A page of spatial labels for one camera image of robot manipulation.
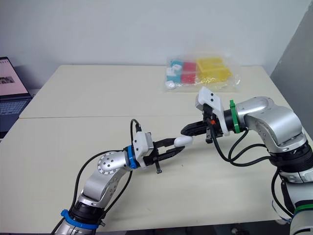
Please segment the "laptop screen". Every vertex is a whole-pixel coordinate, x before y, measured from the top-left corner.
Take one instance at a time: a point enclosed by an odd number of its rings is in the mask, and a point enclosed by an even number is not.
[[[0,59],[0,95],[26,94],[25,86],[7,58]]]

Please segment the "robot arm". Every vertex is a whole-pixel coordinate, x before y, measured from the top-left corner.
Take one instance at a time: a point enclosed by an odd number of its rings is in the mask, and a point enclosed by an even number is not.
[[[293,111],[275,105],[267,97],[255,97],[237,105],[231,101],[230,109],[224,110],[220,98],[207,88],[200,90],[196,107],[202,111],[203,120],[185,126],[181,131],[184,136],[176,139],[153,142],[151,133],[144,133],[136,121],[137,133],[132,145],[122,151],[102,154],[76,203],[74,201],[69,211],[61,213],[64,218],[55,228],[56,233],[54,230],[51,234],[94,234],[99,225],[104,225],[102,219],[116,201],[108,206],[121,177],[127,172],[131,176],[134,169],[146,168],[154,163],[157,173],[161,173],[159,161],[182,151],[192,142],[192,136],[206,134],[206,142],[214,142],[218,149],[216,138],[227,136],[230,131],[240,133],[246,130],[247,133],[248,130],[254,130],[264,142],[264,145],[258,146],[265,146],[270,155],[263,160],[269,159],[277,167],[272,189],[278,175],[282,180],[287,208],[284,211],[292,217],[290,235],[313,235],[313,153],[302,132],[301,122]],[[172,145],[174,148],[159,154],[158,148]],[[233,165],[240,165],[234,163],[236,157],[228,157],[224,159]]]
[[[123,175],[130,172],[129,182],[133,170],[138,167],[146,168],[154,163],[159,174],[162,172],[159,161],[173,157],[186,145],[192,143],[193,138],[188,136],[153,142],[151,133],[144,133],[139,123],[134,121],[136,122],[136,135],[132,145],[125,147],[122,151],[108,151],[101,155],[96,170],[87,179],[76,203],[69,211],[62,211],[61,215],[64,218],[51,234],[94,234],[99,225],[105,225],[102,219],[127,186],[126,183],[121,193],[108,206]],[[159,154],[158,148],[172,145],[174,148]]]
[[[254,97],[237,105],[231,101],[230,110],[224,111],[219,97],[207,88],[200,90],[196,107],[202,111],[203,121],[187,125],[181,134],[206,133],[206,142],[216,144],[216,138],[229,135],[229,131],[256,131],[282,180],[285,206],[292,216],[290,234],[313,234],[313,153],[296,114],[268,97]]]

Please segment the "gray wall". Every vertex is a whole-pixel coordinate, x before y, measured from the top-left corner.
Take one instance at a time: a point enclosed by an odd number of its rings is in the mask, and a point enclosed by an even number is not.
[[[313,138],[313,3],[271,78]]]
[[[310,2],[0,0],[0,54],[28,88],[61,64],[164,65],[211,50],[271,74]]]

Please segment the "black cable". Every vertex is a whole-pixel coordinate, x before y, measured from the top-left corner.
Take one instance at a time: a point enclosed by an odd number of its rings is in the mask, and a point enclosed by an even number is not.
[[[249,149],[253,148],[253,147],[265,147],[264,144],[261,144],[261,143],[257,143],[257,144],[252,144],[246,148],[244,148],[242,151],[240,151],[239,154],[237,154],[233,159],[231,158],[231,153],[232,151],[234,150],[234,148],[239,144],[240,141],[243,140],[244,137],[246,137],[246,135],[248,134],[248,129],[246,129],[245,133],[233,144],[233,146],[231,147],[230,149],[230,152],[228,154],[228,158],[225,157],[225,155],[223,154],[220,146],[219,146],[219,143],[217,142],[217,139],[216,139],[216,135],[215,135],[215,131],[214,131],[214,128],[213,126],[210,127],[210,133],[211,133],[211,137],[212,137],[212,140],[214,142],[214,145],[216,147],[216,150],[217,152],[219,153],[219,155],[221,156],[221,158],[226,161],[226,162],[229,162],[231,163],[232,165],[235,165],[235,166],[250,166],[250,165],[254,165],[256,163],[259,163],[263,160],[267,160],[269,159],[269,157],[261,157],[261,158],[258,158],[254,161],[251,161],[251,162],[248,162],[248,163],[235,163],[234,161],[237,160],[241,155],[243,155],[246,151],[248,151]]]
[[[136,131],[141,131],[141,127],[140,127],[140,124],[139,122],[136,120],[136,119],[132,119],[131,120],[131,143],[133,144],[133,139],[134,139],[134,136],[133,136],[133,123],[136,123]],[[75,189],[74,189],[74,196],[73,196],[73,201],[72,201],[72,204],[68,210],[68,213],[71,212],[71,210],[73,209],[73,207],[75,206],[75,203],[76,203],[76,199],[77,199],[77,191],[78,191],[78,185],[79,185],[79,179],[80,179],[80,176],[83,172],[83,170],[85,169],[85,167],[93,160],[95,159],[96,157],[99,157],[103,154],[106,154],[108,152],[119,152],[121,150],[109,150],[109,151],[104,151],[104,152],[101,152],[101,153],[98,153],[94,156],[92,156],[88,161],[85,162],[85,164],[82,166],[82,168],[80,169],[80,171],[78,172],[77,174],[77,177],[76,177],[76,182],[75,182]],[[117,202],[117,200],[120,198],[120,196],[123,194],[123,192],[125,191],[125,189],[127,188],[131,178],[132,178],[132,174],[133,174],[133,171],[130,172],[129,176],[128,176],[128,179],[127,179],[127,182],[125,184],[125,186],[123,187],[123,189],[121,190],[121,192],[118,194],[118,196],[114,199],[114,201],[108,206],[108,208],[106,210],[104,210],[102,216],[101,216],[101,219],[103,219],[106,214],[108,213],[108,211],[112,208],[112,206]],[[59,226],[61,225],[61,223],[63,222],[64,220],[64,217],[59,221],[59,223],[55,226],[55,228],[53,229],[53,231],[51,232],[51,235],[54,235],[54,233],[56,232],[56,230],[59,228]]]
[[[85,167],[93,160],[95,159],[96,157],[99,157],[103,154],[106,154],[108,152],[119,152],[121,150],[109,150],[109,151],[104,151],[104,152],[101,152],[101,153],[98,153],[94,156],[92,156],[88,161],[85,162],[85,164],[82,166],[82,168],[80,169],[80,171],[78,172],[77,174],[77,177],[76,177],[76,182],[75,182],[75,189],[74,189],[74,196],[73,196],[73,201],[72,201],[72,205],[70,206],[69,210],[68,210],[68,213],[71,212],[71,210],[73,209],[73,207],[75,206],[75,203],[76,203],[76,199],[77,199],[77,191],[78,191],[78,184],[79,184],[79,179],[80,179],[80,176],[81,174],[83,173],[83,170],[85,169]]]
[[[290,216],[290,218],[293,217],[293,214],[290,213],[286,208],[283,207],[283,205],[278,201],[277,197],[276,197],[276,194],[275,194],[275,181],[277,179],[277,176],[279,174],[279,169],[277,168],[274,176],[273,176],[273,179],[272,179],[272,183],[271,183],[271,191],[272,191],[272,195],[273,195],[273,198],[274,198],[274,201],[276,202],[276,204],[280,207],[280,209],[283,210],[283,212],[285,212],[287,215]]]
[[[103,219],[106,214],[109,212],[109,210],[114,206],[114,204],[117,202],[117,200],[121,197],[121,195],[123,194],[123,192],[125,191],[125,189],[127,188],[131,178],[132,178],[132,174],[133,174],[133,171],[130,171],[129,172],[129,176],[128,176],[128,179],[127,179],[127,182],[126,184],[124,185],[123,189],[120,191],[120,193],[118,194],[118,196],[112,201],[112,203],[108,206],[108,208],[103,212],[102,216],[101,216],[101,219]]]
[[[141,131],[139,122],[136,119],[132,119],[131,120],[131,145],[133,144],[133,140],[134,140],[134,136],[133,136],[133,124],[134,124],[134,122],[136,123],[136,131]],[[123,194],[123,192],[127,188],[128,184],[129,184],[129,182],[130,182],[130,180],[132,178],[132,174],[133,174],[133,171],[130,171],[126,184],[124,185],[124,187],[122,188],[122,190],[120,191],[118,196],[113,200],[113,202],[107,207],[106,210],[103,211],[103,213],[102,213],[102,215],[101,215],[101,217],[100,217],[100,219],[98,221],[98,224],[101,222],[102,219],[104,219],[104,217],[107,215],[109,210],[113,207],[113,205],[121,197],[121,195]]]
[[[104,151],[104,152],[101,152],[101,153],[98,153],[94,156],[92,156],[88,161],[85,162],[85,164],[82,166],[82,168],[80,169],[80,171],[78,172],[77,174],[77,177],[76,177],[76,182],[75,182],[75,189],[74,189],[74,196],[73,196],[73,201],[72,201],[72,205],[70,206],[69,210],[68,210],[68,213],[71,212],[71,210],[73,209],[73,207],[75,206],[75,202],[76,202],[76,199],[77,199],[77,191],[78,191],[78,185],[79,185],[79,179],[80,179],[80,176],[81,174],[83,173],[83,170],[85,169],[85,167],[93,160],[95,159],[96,157],[99,157],[105,153],[108,153],[108,152],[119,152],[120,150],[109,150],[109,151]],[[59,228],[59,226],[62,224],[64,220],[64,217],[59,221],[59,223],[54,227],[54,229],[52,230],[51,232],[51,235],[54,235],[55,232],[57,231],[57,229]]]
[[[62,224],[62,222],[63,222],[64,219],[65,219],[65,218],[63,217],[63,218],[59,221],[59,223],[54,227],[54,229],[52,230],[52,232],[50,233],[50,235],[54,235],[54,234],[55,234],[55,232],[56,232],[57,229],[60,227],[60,225]]]
[[[131,144],[133,144],[134,136],[133,136],[133,123],[139,126],[139,122],[136,119],[131,120]]]

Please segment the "blue ring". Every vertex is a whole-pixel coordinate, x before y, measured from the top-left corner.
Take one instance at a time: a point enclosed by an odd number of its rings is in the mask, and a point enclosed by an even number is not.
[[[68,215],[68,210],[63,210],[61,212],[61,216],[63,216],[65,218],[65,220],[67,221],[67,223],[78,227],[78,228],[82,228],[82,229],[97,229],[99,227],[98,224],[83,224],[80,222],[77,222],[75,220],[73,220],[72,218],[70,218],[70,216]]]
[[[128,152],[128,159],[131,163],[131,166],[130,166],[131,169],[137,169],[137,164],[135,163],[135,160],[133,158],[133,152],[132,152],[132,146],[131,145],[129,145],[127,147],[127,152]]]

